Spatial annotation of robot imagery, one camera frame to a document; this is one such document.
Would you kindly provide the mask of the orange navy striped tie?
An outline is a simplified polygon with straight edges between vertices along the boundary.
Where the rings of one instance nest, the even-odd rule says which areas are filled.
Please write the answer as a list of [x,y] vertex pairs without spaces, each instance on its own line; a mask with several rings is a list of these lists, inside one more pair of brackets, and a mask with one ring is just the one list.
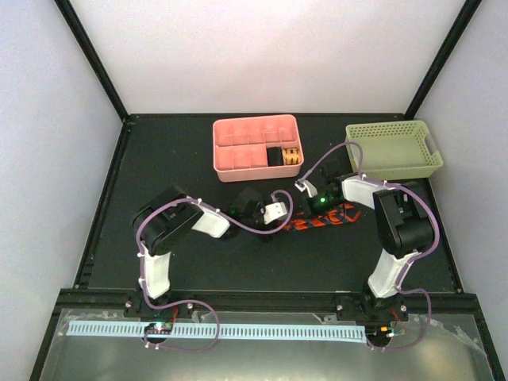
[[311,216],[303,210],[299,210],[293,214],[292,219],[285,225],[283,230],[287,232],[301,232],[326,226],[347,225],[355,223],[360,218],[360,215],[360,210],[350,203],[342,203],[316,216]]

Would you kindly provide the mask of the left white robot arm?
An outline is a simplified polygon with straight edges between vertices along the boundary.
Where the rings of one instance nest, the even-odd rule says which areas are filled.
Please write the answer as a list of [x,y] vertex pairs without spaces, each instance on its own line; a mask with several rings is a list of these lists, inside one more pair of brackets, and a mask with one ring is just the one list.
[[268,202],[247,187],[221,210],[169,187],[142,206],[132,222],[141,266],[138,283],[146,292],[142,306],[153,317],[169,311],[171,251],[190,232],[227,241],[244,230],[268,239],[289,224],[293,212],[293,199],[284,190],[273,191]]

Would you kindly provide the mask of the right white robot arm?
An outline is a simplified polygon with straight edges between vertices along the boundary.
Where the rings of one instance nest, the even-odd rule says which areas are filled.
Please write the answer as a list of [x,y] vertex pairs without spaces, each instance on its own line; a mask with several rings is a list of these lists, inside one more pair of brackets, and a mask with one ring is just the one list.
[[306,195],[307,209],[313,215],[342,202],[374,211],[382,251],[364,283],[360,308],[366,318],[380,319],[395,304],[413,263],[435,250],[440,240],[437,219],[425,202],[421,184],[416,180],[391,183],[350,174],[330,177],[322,190],[305,176],[295,186]]

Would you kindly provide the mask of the rolled yellow patterned tie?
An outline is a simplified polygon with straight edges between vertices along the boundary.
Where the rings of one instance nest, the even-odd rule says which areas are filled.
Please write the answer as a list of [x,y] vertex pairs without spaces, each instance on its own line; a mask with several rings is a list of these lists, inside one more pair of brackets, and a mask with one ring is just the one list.
[[298,147],[283,148],[282,154],[285,165],[298,165],[300,163],[300,150]]

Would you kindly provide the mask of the rolled black tie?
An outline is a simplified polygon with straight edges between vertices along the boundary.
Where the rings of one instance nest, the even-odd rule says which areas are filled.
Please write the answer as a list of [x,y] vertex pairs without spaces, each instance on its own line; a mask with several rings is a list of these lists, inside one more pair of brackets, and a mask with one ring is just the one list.
[[283,150],[281,147],[267,148],[267,165],[269,167],[278,167],[284,165]]

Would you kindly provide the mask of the pink compartment organizer box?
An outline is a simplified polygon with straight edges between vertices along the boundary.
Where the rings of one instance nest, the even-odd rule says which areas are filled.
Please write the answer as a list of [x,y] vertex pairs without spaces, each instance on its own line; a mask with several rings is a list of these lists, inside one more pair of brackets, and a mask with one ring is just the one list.
[[[295,116],[235,117],[213,123],[214,170],[223,183],[295,177],[304,153]],[[298,165],[269,167],[267,148],[300,150]]]

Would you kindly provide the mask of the green perforated plastic basket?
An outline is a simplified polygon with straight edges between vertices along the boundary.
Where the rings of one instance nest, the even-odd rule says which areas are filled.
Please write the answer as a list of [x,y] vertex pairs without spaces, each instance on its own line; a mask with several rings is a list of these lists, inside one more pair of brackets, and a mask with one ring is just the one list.
[[347,125],[353,171],[379,180],[428,178],[444,165],[427,124],[393,121]]

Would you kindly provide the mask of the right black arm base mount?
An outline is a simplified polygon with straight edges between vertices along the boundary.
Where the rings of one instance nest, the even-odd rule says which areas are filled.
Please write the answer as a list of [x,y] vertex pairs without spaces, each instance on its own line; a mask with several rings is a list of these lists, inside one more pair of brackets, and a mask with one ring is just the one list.
[[399,294],[389,298],[375,298],[370,291],[341,293],[335,297],[336,312],[342,320],[389,323],[407,321]]

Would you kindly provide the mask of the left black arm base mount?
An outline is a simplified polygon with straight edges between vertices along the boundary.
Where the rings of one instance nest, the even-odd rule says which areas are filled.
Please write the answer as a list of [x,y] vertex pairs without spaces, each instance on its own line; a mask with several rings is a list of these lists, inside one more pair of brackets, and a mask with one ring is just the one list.
[[125,302],[124,316],[141,321],[169,321],[171,318],[188,319],[199,309],[200,306],[196,301],[187,299],[178,301],[171,294],[164,294],[158,299],[148,297],[146,302],[144,294],[138,291],[132,293]]

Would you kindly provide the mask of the black right frame post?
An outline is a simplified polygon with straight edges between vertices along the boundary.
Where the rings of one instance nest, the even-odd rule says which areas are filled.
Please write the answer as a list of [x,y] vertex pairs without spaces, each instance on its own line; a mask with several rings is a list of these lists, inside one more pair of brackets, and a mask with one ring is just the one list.
[[461,6],[459,13],[452,23],[451,28],[439,47],[437,54],[435,55],[416,93],[408,105],[406,112],[404,113],[405,120],[413,120],[417,112],[420,110],[427,95],[437,81],[440,73],[444,69],[448,59],[459,43],[460,38],[463,36],[482,2],[482,0],[466,0]]

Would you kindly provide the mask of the black frame post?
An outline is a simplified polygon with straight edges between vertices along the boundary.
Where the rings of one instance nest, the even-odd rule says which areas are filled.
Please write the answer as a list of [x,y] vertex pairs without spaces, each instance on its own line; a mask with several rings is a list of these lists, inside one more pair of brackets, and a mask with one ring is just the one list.
[[54,3],[63,16],[63,19],[66,21],[68,28],[71,30],[73,37],[81,48],[83,55],[101,84],[116,114],[119,116],[120,120],[124,122],[129,118],[129,113],[89,38],[83,23],[79,19],[79,15],[76,13],[74,6],[69,0],[55,0]]
[[439,47],[437,54],[435,55],[416,93],[408,105],[406,112],[404,113],[405,120],[413,120],[417,112],[420,110],[427,95],[437,81],[440,73],[444,69],[448,59],[459,43],[460,38],[463,36],[482,2],[482,0],[466,0],[461,6],[459,13],[452,23],[451,28]]

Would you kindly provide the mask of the black left frame post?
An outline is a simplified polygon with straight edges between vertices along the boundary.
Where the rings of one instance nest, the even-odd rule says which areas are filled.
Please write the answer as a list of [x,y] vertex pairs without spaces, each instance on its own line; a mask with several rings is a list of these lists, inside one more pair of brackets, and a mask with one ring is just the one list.
[[66,21],[68,28],[71,30],[73,37],[81,48],[83,55],[101,84],[116,114],[119,116],[120,120],[124,122],[129,118],[129,113],[89,38],[83,23],[79,19],[79,15],[76,13],[74,6],[69,0],[55,0],[54,3],[63,16],[63,19]]

